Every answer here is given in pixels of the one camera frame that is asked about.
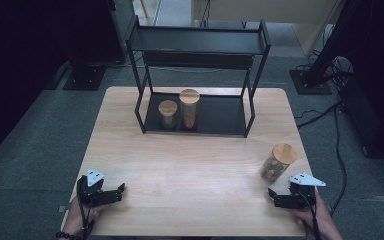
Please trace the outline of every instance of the lower shelf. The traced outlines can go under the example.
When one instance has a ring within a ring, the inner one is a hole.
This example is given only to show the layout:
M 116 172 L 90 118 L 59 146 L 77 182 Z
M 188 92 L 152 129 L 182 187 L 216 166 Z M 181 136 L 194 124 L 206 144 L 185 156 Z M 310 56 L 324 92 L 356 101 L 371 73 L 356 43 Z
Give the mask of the lower shelf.
M 158 106 L 165 100 L 172 100 L 177 104 L 177 125 L 173 129 L 167 129 L 161 123 Z M 239 95 L 200 95 L 198 125 L 196 130 L 189 130 L 182 126 L 179 94 L 154 92 L 144 125 L 146 131 L 245 135 L 243 99 Z

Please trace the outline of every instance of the bracelet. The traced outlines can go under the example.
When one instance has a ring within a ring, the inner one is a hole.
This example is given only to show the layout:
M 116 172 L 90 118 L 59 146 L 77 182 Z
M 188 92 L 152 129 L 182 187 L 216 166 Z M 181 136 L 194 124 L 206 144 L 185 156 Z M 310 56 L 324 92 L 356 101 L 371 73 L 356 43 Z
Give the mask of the bracelet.
M 57 232 L 57 233 L 55 233 L 55 237 L 56 238 L 65 238 L 65 239 L 70 239 L 70 240 L 82 240 L 81 237 L 70 235 L 70 234 L 65 233 L 65 232 Z

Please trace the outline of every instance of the person's left hand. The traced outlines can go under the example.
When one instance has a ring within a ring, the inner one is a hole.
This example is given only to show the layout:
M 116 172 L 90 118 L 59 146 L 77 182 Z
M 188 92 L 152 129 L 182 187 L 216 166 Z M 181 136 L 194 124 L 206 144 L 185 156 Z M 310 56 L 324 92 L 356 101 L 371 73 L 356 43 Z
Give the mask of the person's left hand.
M 80 212 L 80 207 L 79 207 L 79 202 L 77 200 L 77 197 L 71 200 L 70 205 L 71 205 L 70 210 L 68 211 L 67 219 L 65 221 L 62 231 L 70 235 L 81 236 L 83 219 L 82 219 L 82 214 Z M 99 218 L 99 214 L 105 209 L 109 208 L 110 206 L 111 204 L 108 204 L 108 205 L 102 205 L 102 206 L 98 206 L 90 209 L 88 222 L 90 223 L 92 220 L 95 220 L 96 222 Z M 87 217 L 89 212 L 89 207 L 86 205 L 83 205 L 83 211 L 85 213 L 85 217 Z

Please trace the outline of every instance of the cylindrical container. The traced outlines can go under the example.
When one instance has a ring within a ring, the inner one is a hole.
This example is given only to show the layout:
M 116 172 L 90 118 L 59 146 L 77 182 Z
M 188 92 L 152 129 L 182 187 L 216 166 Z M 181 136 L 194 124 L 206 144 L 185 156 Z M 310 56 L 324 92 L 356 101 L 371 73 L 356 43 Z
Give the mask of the cylindrical container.
M 297 160 L 297 153 L 291 145 L 276 144 L 269 157 L 264 161 L 260 173 L 261 178 L 267 182 L 276 181 L 295 160 Z
M 165 100 L 160 103 L 158 110 L 161 115 L 161 124 L 165 128 L 174 128 L 177 124 L 176 112 L 177 104 L 171 100 Z
M 180 93 L 179 97 L 183 128 L 196 130 L 198 127 L 199 93 L 193 89 L 186 89 Z

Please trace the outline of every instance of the wooden lid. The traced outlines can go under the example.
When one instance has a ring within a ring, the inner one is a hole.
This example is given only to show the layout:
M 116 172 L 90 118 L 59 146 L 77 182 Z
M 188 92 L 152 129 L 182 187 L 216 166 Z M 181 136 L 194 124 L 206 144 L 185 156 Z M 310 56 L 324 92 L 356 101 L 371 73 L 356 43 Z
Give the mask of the wooden lid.
M 276 144 L 273 148 L 273 156 L 283 164 L 292 164 L 297 160 L 297 153 L 291 145 L 286 143 Z
M 180 101 L 186 105 L 193 105 L 199 101 L 199 93 L 193 89 L 185 89 L 180 95 Z
M 163 116 L 173 116 L 177 111 L 177 104 L 171 100 L 165 100 L 160 103 L 158 110 Z

